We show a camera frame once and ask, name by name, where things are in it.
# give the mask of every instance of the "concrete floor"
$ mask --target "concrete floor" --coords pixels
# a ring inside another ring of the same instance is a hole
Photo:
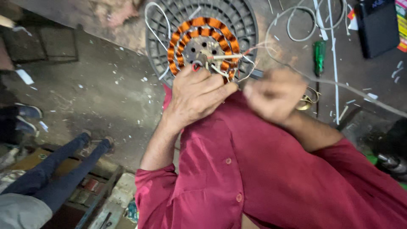
[[[64,33],[52,29],[43,33],[47,47],[54,47],[54,55],[72,52],[72,42],[58,42],[69,41]],[[83,31],[75,33],[78,62],[23,64],[19,68],[32,77],[32,85],[26,85],[14,72],[3,73],[1,81],[7,89],[1,94],[8,96],[1,96],[1,104],[21,102],[43,110],[42,121],[49,132],[33,121],[40,132],[35,141],[40,145],[63,145],[82,129],[92,131],[95,141],[112,136],[116,150],[109,160],[135,171],[161,117],[163,86],[147,56],[122,50]],[[27,42],[20,47],[30,47]]]

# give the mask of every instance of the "maroon shirt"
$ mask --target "maroon shirt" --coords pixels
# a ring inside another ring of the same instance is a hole
[[[407,193],[350,142],[310,154],[239,92],[185,128],[178,175],[137,170],[136,186],[139,229],[239,229],[242,213],[260,228],[407,228]]]

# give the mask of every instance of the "wire bundle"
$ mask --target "wire bundle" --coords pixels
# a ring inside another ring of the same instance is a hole
[[[171,36],[169,47],[167,49],[167,57],[169,68],[174,75],[179,72],[178,68],[184,66],[184,57],[182,52],[184,51],[185,46],[192,38],[198,36],[214,38],[219,43],[222,51],[225,52],[225,55],[240,53],[239,42],[225,24],[215,18],[194,18],[192,20],[183,22],[177,28],[177,31]],[[175,57],[177,59],[178,68],[174,60]],[[236,72],[234,71],[234,68],[237,67],[238,61],[239,58],[232,58],[230,62],[226,60],[222,61],[220,69],[221,71],[228,72],[229,80],[233,78],[234,73]]]

